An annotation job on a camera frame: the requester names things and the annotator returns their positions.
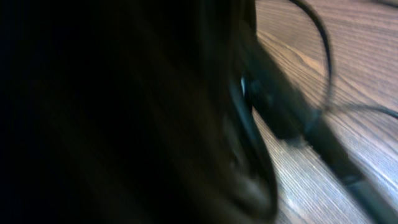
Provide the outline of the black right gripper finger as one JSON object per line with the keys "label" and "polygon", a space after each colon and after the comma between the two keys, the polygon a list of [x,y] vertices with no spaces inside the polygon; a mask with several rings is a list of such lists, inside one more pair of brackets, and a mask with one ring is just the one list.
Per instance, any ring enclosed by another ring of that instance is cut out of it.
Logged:
{"label": "black right gripper finger", "polygon": [[272,223],[253,1],[2,1],[2,223]]}

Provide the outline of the black USB cable long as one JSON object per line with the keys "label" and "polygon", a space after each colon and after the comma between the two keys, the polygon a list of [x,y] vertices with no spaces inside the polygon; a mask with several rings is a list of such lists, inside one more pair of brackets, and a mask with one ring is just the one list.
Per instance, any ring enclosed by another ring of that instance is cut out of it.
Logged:
{"label": "black USB cable long", "polygon": [[386,114],[394,119],[397,119],[397,111],[391,110],[384,106],[380,105],[364,105],[364,104],[343,104],[343,105],[335,105],[331,102],[333,96],[333,81],[335,77],[335,65],[332,56],[332,48],[330,44],[330,36],[324,26],[323,21],[319,18],[317,12],[307,4],[304,0],[289,0],[291,3],[295,4],[299,7],[313,22],[315,27],[317,28],[320,37],[322,38],[326,64],[327,64],[327,86],[325,90],[324,100],[322,102],[321,107],[317,110],[317,116],[321,116],[324,113],[331,111],[353,111],[353,110],[368,110],[375,111],[378,113]]}

